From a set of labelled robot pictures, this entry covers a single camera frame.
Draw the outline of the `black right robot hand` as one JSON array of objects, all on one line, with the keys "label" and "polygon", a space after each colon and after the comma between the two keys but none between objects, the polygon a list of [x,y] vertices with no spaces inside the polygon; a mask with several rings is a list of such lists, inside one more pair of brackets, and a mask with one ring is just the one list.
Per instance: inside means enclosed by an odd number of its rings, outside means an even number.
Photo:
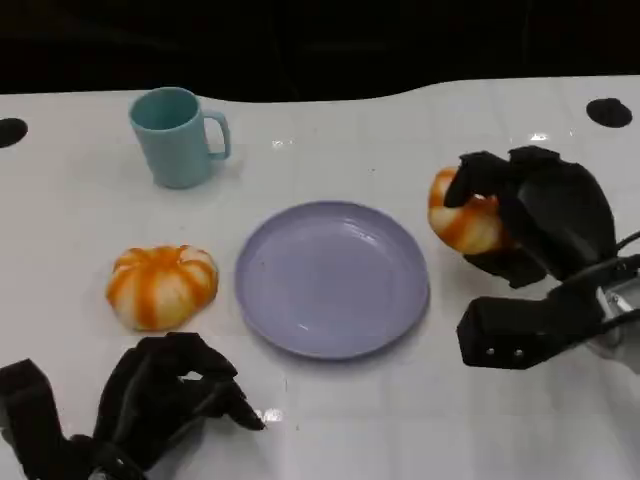
[{"label": "black right robot hand", "polygon": [[518,289],[546,276],[565,281],[617,255],[614,217],[596,178],[581,164],[535,145],[463,154],[444,196],[447,207],[497,201],[506,245],[468,254],[475,267]]}]

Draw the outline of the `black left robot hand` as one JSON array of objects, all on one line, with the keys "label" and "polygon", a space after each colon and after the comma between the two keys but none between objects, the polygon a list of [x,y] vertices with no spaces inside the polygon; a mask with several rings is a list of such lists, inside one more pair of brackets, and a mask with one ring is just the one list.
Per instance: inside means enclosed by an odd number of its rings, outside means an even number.
[{"label": "black left robot hand", "polygon": [[112,371],[93,438],[147,471],[208,419],[227,416],[244,429],[261,431],[265,424],[236,375],[233,364],[196,333],[145,337]]}]

